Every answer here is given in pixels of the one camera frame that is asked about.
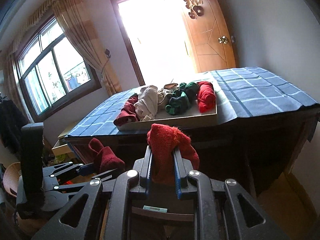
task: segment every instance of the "curtain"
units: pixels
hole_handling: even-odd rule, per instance
[[[12,54],[17,51],[19,44],[23,38],[23,35],[28,31],[32,26],[36,25],[41,17],[44,15],[44,13],[47,11],[47,9],[57,0],[46,0],[44,1],[41,6],[31,14],[27,21],[21,26],[19,32],[13,39],[8,54]]]
[[[97,32],[82,0],[57,0],[52,4],[54,16],[63,33],[77,52],[102,74],[102,82],[111,96],[121,92],[121,86],[113,70]]]
[[[4,87],[8,93],[7,96],[15,103],[15,105],[20,109],[22,114],[28,119],[29,122],[34,122],[23,99],[17,77],[17,66],[13,54],[9,55],[5,60],[4,76]]]

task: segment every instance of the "dark red sock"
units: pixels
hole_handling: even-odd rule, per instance
[[[110,147],[104,147],[98,139],[93,138],[90,141],[89,149],[92,152],[93,165],[98,174],[112,169],[125,168],[124,162],[113,153]]]

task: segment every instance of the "window frame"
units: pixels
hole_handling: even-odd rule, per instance
[[[99,81],[99,78],[97,76],[97,73],[94,68],[92,68],[85,60],[84,64],[87,68],[87,72],[89,74],[90,80],[81,86],[73,89],[72,91],[68,91],[66,84],[64,82],[64,78],[58,68],[58,64],[56,62],[56,58],[54,55],[53,47],[56,46],[62,39],[65,38],[65,34],[61,34],[58,38],[56,38],[54,41],[52,41],[45,49],[42,50],[40,55],[31,63],[31,65],[28,67],[28,69],[24,72],[24,74],[21,74],[20,64],[19,60],[25,55],[25,53],[30,49],[30,47],[34,44],[35,40],[38,39],[37,42],[39,42],[39,45],[42,49],[41,40],[40,40],[40,34],[41,32],[48,28],[53,21],[55,21],[54,15],[51,15],[39,28],[31,35],[30,39],[25,43],[23,46],[23,49],[18,55],[15,55],[15,63],[16,63],[16,71],[19,78],[19,85],[21,87],[21,92],[23,95],[23,98],[25,99],[26,105],[30,111],[30,114],[35,122],[43,122],[45,119],[50,117],[51,115],[55,114],[59,110],[63,109],[64,107],[68,106],[69,104],[75,102],[76,100],[92,93],[93,91],[100,89],[101,84]],[[36,65],[48,54],[52,53],[54,63],[57,68],[57,72],[59,75],[59,78],[61,80],[62,86],[65,90],[65,95],[61,98],[59,98],[57,101],[55,101],[53,104],[50,103],[49,99],[46,96],[46,91],[44,91],[44,88],[42,87],[42,81],[39,78],[39,73],[37,70]],[[47,104],[49,105],[48,108],[46,108],[44,111],[42,111],[39,115],[37,114],[37,111],[35,109],[34,104],[32,103],[31,96],[28,92],[28,88],[26,86],[25,78],[28,76],[28,74],[32,71],[32,69],[36,69],[37,78],[42,90],[42,93],[45,97],[45,100],[47,101]]]

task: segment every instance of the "metal bolt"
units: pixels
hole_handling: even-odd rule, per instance
[[[97,186],[97,185],[99,185],[100,184],[100,180],[98,180],[98,179],[92,179],[91,181],[90,181],[90,185],[91,186]]]
[[[135,177],[135,176],[137,176],[137,175],[138,175],[138,172],[135,171],[135,170],[129,170],[129,171],[127,171],[127,176],[130,177],[130,178]]]
[[[192,177],[196,177],[200,175],[200,172],[197,170],[192,170],[192,171],[189,171],[189,175]]]
[[[235,186],[237,182],[234,179],[227,179],[227,184],[229,186]]]

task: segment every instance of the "red cloth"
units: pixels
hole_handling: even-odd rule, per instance
[[[124,107],[121,109],[120,114],[113,121],[113,124],[116,126],[121,126],[129,122],[129,120],[131,120],[131,122],[139,121],[136,114],[136,108],[134,107],[134,104],[137,101],[137,94],[134,94],[133,96],[129,97],[129,99],[124,103]]]
[[[124,162],[115,156],[110,147],[104,147],[98,139],[93,138],[90,141],[89,149],[93,155],[93,165],[98,174],[116,168],[124,169]]]
[[[200,113],[204,113],[214,108],[216,95],[213,90],[213,85],[210,82],[200,81],[197,84],[200,86],[197,99],[198,107]]]
[[[199,168],[199,157],[191,146],[191,139],[177,127],[154,123],[147,136],[152,150],[152,180],[155,183],[174,185],[174,162],[171,153],[176,146],[179,147],[182,158],[190,160],[194,169]]]

